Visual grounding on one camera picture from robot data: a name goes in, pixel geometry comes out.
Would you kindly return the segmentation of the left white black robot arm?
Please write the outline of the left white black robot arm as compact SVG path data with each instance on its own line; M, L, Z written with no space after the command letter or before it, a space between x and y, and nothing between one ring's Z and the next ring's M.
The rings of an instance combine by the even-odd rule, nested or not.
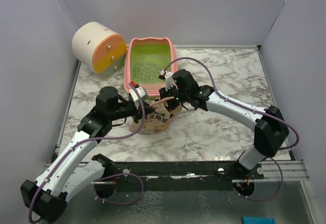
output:
M130 84L128 100L114 87L100 89L95 106L82 118L73 138L51 166L34 181L25 180L20 187L23 202L29 208L29 222L37 214L40 220L55 222L65 211L68 202L84 187L95 180L108 180L113 173L110 161L96 157L83 169L76 170L83 158L113 127L113 121L132 117L143 125L146 90Z

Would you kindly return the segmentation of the beige cat litter bag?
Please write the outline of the beige cat litter bag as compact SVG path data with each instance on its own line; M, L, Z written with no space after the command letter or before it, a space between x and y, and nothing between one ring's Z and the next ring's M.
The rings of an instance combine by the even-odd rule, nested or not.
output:
M172 98L154 100L150 104L150 107L154 109L154 112L145 116L145 121L139 134L157 134L166 130L170 124L179 116L182 111L182 106L179 105L175 109L168 108L168 102L171 102Z

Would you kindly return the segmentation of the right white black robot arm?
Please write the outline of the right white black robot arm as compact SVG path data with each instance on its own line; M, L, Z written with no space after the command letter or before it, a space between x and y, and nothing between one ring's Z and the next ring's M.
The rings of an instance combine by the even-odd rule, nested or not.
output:
M274 157L289 135L283 124L283 116L275 106L265 109L238 100L231 100L212 86L200 86L185 69L175 73L162 70L159 78L165 86L159 90L160 97L170 97L167 108L173 110L189 103L194 109L202 109L233 119L254 132L254 143L245 150L234 164L238 178L248 177L253 168L267 157Z

